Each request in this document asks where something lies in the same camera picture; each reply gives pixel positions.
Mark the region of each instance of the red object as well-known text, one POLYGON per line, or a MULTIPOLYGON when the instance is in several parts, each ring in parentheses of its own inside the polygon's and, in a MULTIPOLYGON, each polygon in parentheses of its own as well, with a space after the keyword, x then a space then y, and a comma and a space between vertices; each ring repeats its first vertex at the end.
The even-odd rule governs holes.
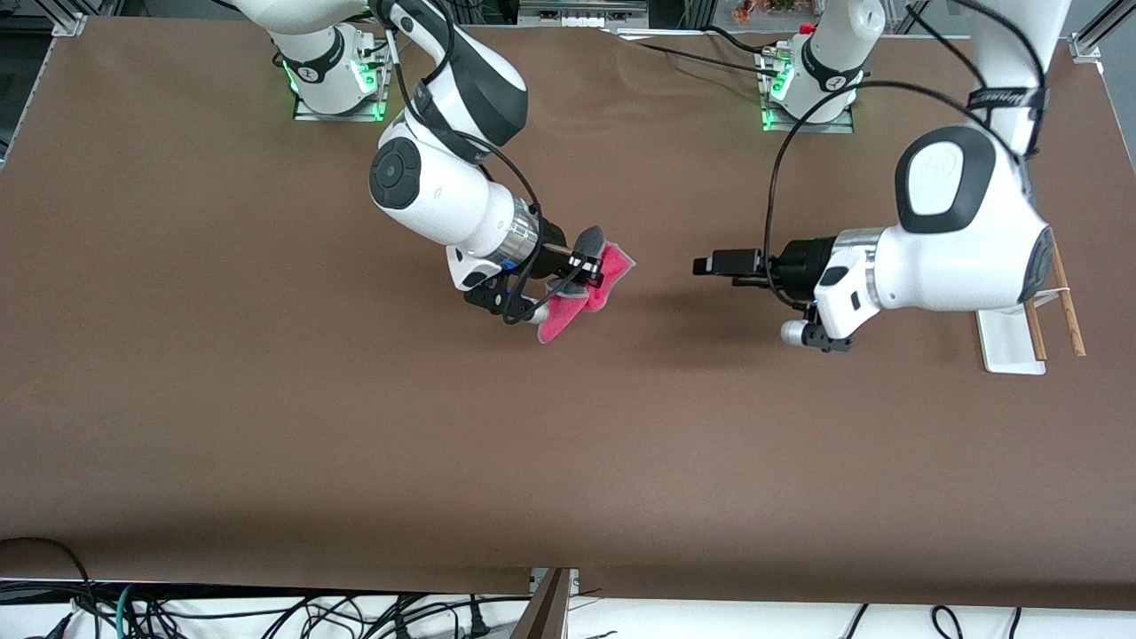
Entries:
POLYGON ((600 254, 602 263, 600 273, 603 273, 603 284, 600 287, 586 287, 587 296, 582 298, 568 298, 556 296, 549 300, 549 318, 541 323, 536 330, 536 339, 541 343, 549 343, 582 312, 596 313, 608 304, 608 296, 612 287, 616 285, 632 267, 635 260, 630 258, 619 244, 605 242, 603 252, 600 254))

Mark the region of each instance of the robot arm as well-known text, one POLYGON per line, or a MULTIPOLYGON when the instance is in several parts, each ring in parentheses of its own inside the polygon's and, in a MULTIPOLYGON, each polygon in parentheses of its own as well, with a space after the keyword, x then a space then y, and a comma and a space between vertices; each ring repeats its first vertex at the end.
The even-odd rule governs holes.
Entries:
POLYGON ((563 232, 533 206, 491 182, 479 167, 525 125, 528 94, 504 58, 469 36, 431 0, 236 0, 273 36, 293 90, 314 110, 345 113, 378 90, 374 36, 344 20, 362 11, 407 34, 436 68, 386 127, 370 169, 375 204, 411 231, 446 247, 456 288, 507 321, 540 323, 548 309, 508 290, 508 279, 559 276, 566 284, 603 281, 602 232, 567 247, 563 232))
MULTIPOLYGON (((968 11, 976 66, 987 84, 971 94, 969 108, 988 113, 993 134, 968 123, 912 143, 895 169, 897 224, 794 240, 777 257, 715 251, 695 263, 695 274, 776 289, 805 310, 803 320, 782 327, 782 339, 822 350, 847 350, 850 335, 884 309, 1001 309, 1033 297, 1049 271, 1052 232, 1034 208, 1024 157, 1044 108, 1038 80, 1069 0, 987 0, 983 6, 1018 25, 1041 58, 1035 63, 1004 25, 968 11)), ((818 33, 830 20, 822 19, 818 33)))
MULTIPOLYGON (((592 250, 568 249, 556 224, 479 168, 492 148, 525 125, 528 93, 520 74, 429 0, 370 0, 370 7, 387 25, 396 65, 393 28, 437 65, 379 139, 370 172, 375 204, 444 244, 453 285, 466 301, 493 314, 510 310, 507 280, 512 274, 523 274, 518 289, 525 279, 553 275, 599 285, 602 239, 590 243, 592 250)), ((529 298, 521 296, 519 307, 525 321, 546 317, 529 298)))
POLYGON ((292 90, 312 110, 348 113, 375 93, 375 38, 348 24, 361 0, 234 0, 273 38, 292 90))

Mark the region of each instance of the white stand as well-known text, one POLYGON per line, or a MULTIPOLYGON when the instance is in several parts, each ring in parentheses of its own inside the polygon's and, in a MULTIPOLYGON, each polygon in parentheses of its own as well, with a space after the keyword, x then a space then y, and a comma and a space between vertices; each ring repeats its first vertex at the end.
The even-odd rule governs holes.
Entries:
MULTIPOLYGON (((1060 291, 1049 289, 1034 297, 1034 306, 1039 307, 1056 299, 1060 291)), ((1044 375, 1045 363, 1034 356, 1034 342, 1029 338, 1029 323, 1022 305, 997 310, 978 310, 978 341, 983 347, 983 362, 991 373, 1005 375, 1044 375)))

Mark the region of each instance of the brown paper sheet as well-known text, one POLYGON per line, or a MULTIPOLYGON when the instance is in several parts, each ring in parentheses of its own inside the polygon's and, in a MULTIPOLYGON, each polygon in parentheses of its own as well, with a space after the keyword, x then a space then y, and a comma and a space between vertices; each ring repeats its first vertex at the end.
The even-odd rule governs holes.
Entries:
MULTIPOLYGON (((0 532, 102 579, 486 591, 571 565, 607 596, 1136 605, 1136 190, 1095 68, 1058 52, 1034 164, 1091 356, 1045 308, 1050 372, 1020 379, 982 372, 967 314, 885 313, 825 356, 778 341, 768 293, 691 275, 760 241, 782 134, 745 74, 476 34, 528 83, 506 150, 545 214, 638 260, 550 346, 374 207, 381 125, 290 119, 254 26, 59 41, 0 174, 0 532)), ((928 40, 870 61, 969 89, 928 40)), ((895 160, 957 121, 864 91, 854 135, 790 151, 777 248, 891 224, 895 160)))

